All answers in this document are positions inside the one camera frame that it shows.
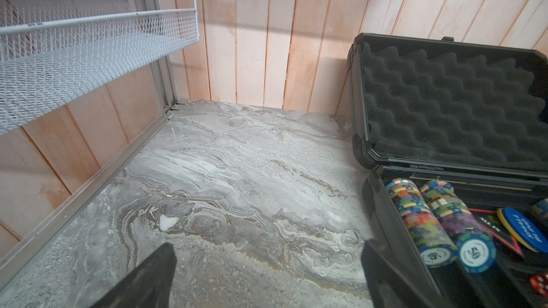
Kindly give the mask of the dark grey poker case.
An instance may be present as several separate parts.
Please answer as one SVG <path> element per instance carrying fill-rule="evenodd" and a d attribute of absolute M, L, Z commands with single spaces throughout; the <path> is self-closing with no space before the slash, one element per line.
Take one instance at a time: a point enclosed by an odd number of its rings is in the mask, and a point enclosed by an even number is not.
<path fill-rule="evenodd" d="M 538 51 L 359 34 L 348 52 L 352 150 L 370 175 L 362 187 L 374 237 L 449 307 L 546 307 L 529 280 L 547 253 L 496 247 L 495 263 L 470 274 L 457 258 L 428 268 L 385 186 L 420 190 L 445 181 L 471 209 L 514 208 L 547 238 L 531 206 L 547 198 L 547 57 Z"/>

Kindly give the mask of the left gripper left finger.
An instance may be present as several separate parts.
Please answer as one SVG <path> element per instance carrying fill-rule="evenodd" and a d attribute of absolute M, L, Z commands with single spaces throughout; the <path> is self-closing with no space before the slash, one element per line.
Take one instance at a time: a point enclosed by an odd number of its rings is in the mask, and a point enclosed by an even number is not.
<path fill-rule="evenodd" d="M 176 264 L 174 246 L 166 242 L 92 307 L 168 307 Z"/>

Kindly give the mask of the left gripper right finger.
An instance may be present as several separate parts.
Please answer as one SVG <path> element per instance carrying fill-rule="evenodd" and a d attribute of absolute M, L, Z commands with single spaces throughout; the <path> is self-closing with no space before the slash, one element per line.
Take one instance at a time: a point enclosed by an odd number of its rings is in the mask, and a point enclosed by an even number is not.
<path fill-rule="evenodd" d="M 375 307 L 449 307 L 426 281 L 395 259 L 378 241 L 365 242 L 362 267 Z"/>

